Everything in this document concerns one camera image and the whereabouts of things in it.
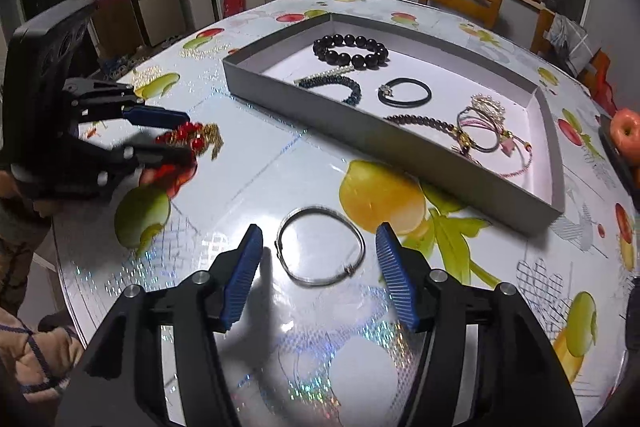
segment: printed lemon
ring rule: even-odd
[[[582,367],[584,356],[574,357],[569,353],[566,347],[566,328],[558,333],[554,341],[554,351],[556,352],[556,357],[560,360],[567,380],[569,380],[569,383],[574,383],[575,377],[578,376],[580,368]]]
[[[118,242],[125,248],[145,251],[165,226],[171,206],[164,190],[153,185],[132,188],[122,198],[113,218]]]
[[[420,185],[380,163],[354,160],[340,184],[340,204],[358,226],[374,233],[387,221],[398,235],[414,231],[424,219]]]

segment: apple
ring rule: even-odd
[[[582,138],[580,138],[580,135],[569,122],[562,120],[562,118],[558,118],[558,127],[571,143],[577,146],[582,145]]]
[[[640,165],[640,114],[620,109],[611,120],[609,134],[629,165]]]
[[[208,30],[201,31],[196,35],[196,38],[199,39],[201,37],[215,37],[219,33],[222,33],[224,28],[209,28]]]

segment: clear plastic table cover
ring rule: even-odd
[[[539,237],[522,237],[425,182],[229,95],[221,62],[226,54],[329,11],[406,25],[539,83],[558,124],[566,213]],[[130,244],[131,230],[141,231],[135,211],[125,215],[128,232],[116,234],[114,225],[140,173],[116,190],[110,204],[74,204],[55,217],[60,278],[85,342],[124,287],[173,286],[235,248],[256,223],[271,252],[261,261],[241,320],[226,335],[216,334],[242,425],[393,426],[415,375],[420,338],[399,326],[378,268],[372,232],[389,221],[406,245],[463,282],[514,282],[554,345],[585,421],[601,407],[624,349],[636,232],[632,202],[598,139],[598,112],[574,80],[463,18],[401,0],[277,0],[179,41],[122,81],[142,87],[160,76],[146,88],[147,103],[217,123],[224,145],[216,160],[198,158],[193,179],[178,179],[168,190],[171,198],[151,212],[162,214],[156,217],[164,227],[142,247]],[[81,129],[86,139],[106,146],[141,131],[123,121]],[[310,204],[346,214],[366,241],[355,276],[323,289],[295,285],[274,256],[282,218]],[[283,243],[287,264],[307,277],[335,274],[357,255],[349,230],[322,216],[288,227]],[[138,247],[142,255],[136,258]],[[462,259],[462,267],[452,259]],[[163,328],[162,338],[168,409],[174,421],[184,422],[171,328]],[[470,361],[473,350],[469,343]],[[465,362],[459,420],[468,413],[473,371],[473,363]]]

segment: black hair tie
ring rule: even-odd
[[[420,86],[427,92],[427,96],[421,98],[420,100],[409,100],[408,102],[391,100],[389,98],[393,96],[393,90],[391,88],[394,86],[398,86],[399,84],[415,84],[416,86]],[[380,100],[380,102],[390,107],[420,107],[421,105],[424,105],[431,100],[431,89],[424,82],[415,80],[414,78],[394,78],[393,80],[388,81],[386,84],[382,84],[382,86],[378,88],[378,99]]]

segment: black bead bracelet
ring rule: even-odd
[[[346,45],[349,47],[357,46],[370,51],[365,57],[362,55],[349,55],[348,53],[338,53],[329,48],[333,46]],[[389,51],[382,42],[376,42],[374,39],[366,39],[363,36],[354,37],[353,35],[325,35],[321,39],[314,42],[314,53],[320,60],[325,61],[331,66],[348,66],[353,65],[354,68],[360,70],[362,68],[376,68],[386,62]]]
[[[355,80],[351,80],[348,76],[342,76],[341,74],[320,76],[317,78],[305,78],[298,82],[298,87],[311,89],[312,87],[328,86],[330,84],[339,84],[351,89],[351,94],[342,100],[342,103],[352,106],[356,106],[360,103],[360,99],[362,98],[360,85]]]

